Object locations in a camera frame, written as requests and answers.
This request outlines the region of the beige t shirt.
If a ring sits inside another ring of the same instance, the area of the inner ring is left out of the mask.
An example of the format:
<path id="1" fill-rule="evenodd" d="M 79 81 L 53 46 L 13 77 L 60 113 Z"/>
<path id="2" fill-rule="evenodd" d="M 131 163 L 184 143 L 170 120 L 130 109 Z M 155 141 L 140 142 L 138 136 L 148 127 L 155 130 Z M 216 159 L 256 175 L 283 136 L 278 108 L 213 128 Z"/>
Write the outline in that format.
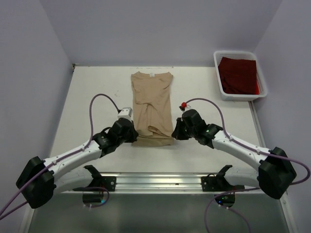
<path id="1" fill-rule="evenodd" d="M 170 87 L 173 75 L 137 72 L 131 75 L 133 119 L 138 133 L 135 147 L 162 147 L 174 143 Z"/>

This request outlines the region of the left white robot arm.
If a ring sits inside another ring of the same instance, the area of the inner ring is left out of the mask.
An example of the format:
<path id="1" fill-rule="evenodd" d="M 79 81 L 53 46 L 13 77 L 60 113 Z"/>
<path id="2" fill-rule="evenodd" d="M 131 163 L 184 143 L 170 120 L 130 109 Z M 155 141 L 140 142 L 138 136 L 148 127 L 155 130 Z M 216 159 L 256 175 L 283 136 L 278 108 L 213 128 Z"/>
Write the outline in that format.
<path id="1" fill-rule="evenodd" d="M 16 185 L 31 208 L 46 204 L 55 194 L 77 191 L 105 192 L 100 172 L 88 162 L 113 153 L 123 143 L 136 141 L 134 122 L 119 118 L 109 130 L 92 136 L 85 144 L 61 155 L 28 161 Z"/>

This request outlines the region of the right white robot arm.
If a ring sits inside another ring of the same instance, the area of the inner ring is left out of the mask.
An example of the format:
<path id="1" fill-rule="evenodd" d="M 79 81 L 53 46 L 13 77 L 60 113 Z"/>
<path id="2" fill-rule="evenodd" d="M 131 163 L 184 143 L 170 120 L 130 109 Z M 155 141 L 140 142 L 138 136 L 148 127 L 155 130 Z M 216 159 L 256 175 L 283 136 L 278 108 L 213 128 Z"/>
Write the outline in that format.
<path id="1" fill-rule="evenodd" d="M 249 186 L 278 200 L 296 178 L 284 150 L 278 147 L 270 150 L 245 141 L 234 142 L 223 127 L 206 124 L 194 109 L 177 118 L 172 137 L 176 140 L 194 138 L 199 144 L 226 152 L 250 166 L 225 165 L 218 173 L 202 177 L 203 191 L 233 191 Z"/>

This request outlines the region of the red t shirt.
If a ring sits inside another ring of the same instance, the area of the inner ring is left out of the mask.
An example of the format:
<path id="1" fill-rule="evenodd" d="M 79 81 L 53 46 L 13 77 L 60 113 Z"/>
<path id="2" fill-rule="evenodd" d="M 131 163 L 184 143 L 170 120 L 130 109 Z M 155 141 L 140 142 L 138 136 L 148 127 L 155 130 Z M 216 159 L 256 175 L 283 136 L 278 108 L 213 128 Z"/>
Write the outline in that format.
<path id="1" fill-rule="evenodd" d="M 255 60 L 223 57 L 218 65 L 223 91 L 226 94 L 258 95 Z"/>

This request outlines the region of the white plastic basket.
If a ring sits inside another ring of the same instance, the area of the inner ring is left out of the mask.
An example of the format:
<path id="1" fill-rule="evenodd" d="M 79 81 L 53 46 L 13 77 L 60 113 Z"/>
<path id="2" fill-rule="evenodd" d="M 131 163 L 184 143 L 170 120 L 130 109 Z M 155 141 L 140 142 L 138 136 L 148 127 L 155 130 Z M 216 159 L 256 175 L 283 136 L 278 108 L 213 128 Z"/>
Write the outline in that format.
<path id="1" fill-rule="evenodd" d="M 218 50 L 214 52 L 214 63 L 216 67 L 216 74 L 219 83 L 219 88 L 221 92 L 221 99 L 224 101 L 254 101 L 259 98 L 264 98 L 267 96 L 267 86 L 264 75 L 262 73 L 259 62 L 257 61 L 256 56 L 248 51 L 240 51 L 240 50 Z M 255 60 L 257 64 L 257 84 L 259 87 L 258 95 L 235 95 L 235 94 L 226 94 L 223 91 L 220 74 L 218 70 L 218 65 L 223 57 L 231 58 L 231 59 L 245 59 L 245 60 Z"/>

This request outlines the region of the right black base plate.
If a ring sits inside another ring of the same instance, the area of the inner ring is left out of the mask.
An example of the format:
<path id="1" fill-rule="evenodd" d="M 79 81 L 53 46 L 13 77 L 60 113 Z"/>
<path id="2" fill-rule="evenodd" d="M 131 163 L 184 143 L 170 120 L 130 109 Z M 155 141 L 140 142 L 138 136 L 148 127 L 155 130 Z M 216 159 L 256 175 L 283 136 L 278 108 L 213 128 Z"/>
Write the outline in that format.
<path id="1" fill-rule="evenodd" d="M 201 186 L 204 192 L 225 192 L 245 189 L 244 185 L 231 185 L 224 177 L 217 176 L 201 177 Z"/>

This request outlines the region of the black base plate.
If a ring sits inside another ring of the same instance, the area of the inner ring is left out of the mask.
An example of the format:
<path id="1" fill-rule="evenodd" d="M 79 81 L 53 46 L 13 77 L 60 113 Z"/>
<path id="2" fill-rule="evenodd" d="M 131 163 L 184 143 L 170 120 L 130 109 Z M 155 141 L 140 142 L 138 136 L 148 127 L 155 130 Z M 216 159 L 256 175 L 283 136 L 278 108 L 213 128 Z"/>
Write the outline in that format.
<path id="1" fill-rule="evenodd" d="M 245 189 L 244 185 L 231 185 L 224 177 L 217 176 L 201 177 L 201 186 L 204 192 L 225 192 Z"/>
<path id="2" fill-rule="evenodd" d="M 73 189 L 73 191 L 89 191 L 89 192 L 103 192 L 103 188 L 108 192 L 115 191 L 116 187 L 115 176 L 102 176 L 100 178 L 94 178 L 87 187 L 79 187 Z"/>

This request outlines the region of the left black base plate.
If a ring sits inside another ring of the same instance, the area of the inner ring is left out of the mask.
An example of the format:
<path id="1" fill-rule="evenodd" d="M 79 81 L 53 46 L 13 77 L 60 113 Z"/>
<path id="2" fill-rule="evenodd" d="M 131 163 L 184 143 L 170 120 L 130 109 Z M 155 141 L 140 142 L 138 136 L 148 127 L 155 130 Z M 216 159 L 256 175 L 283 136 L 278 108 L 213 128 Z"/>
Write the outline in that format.
<path id="1" fill-rule="evenodd" d="M 103 188 L 108 192 L 115 191 L 116 187 L 115 176 L 102 176 L 100 178 L 94 178 L 87 187 L 79 187 L 73 189 L 73 191 L 89 191 L 89 192 L 103 192 Z"/>

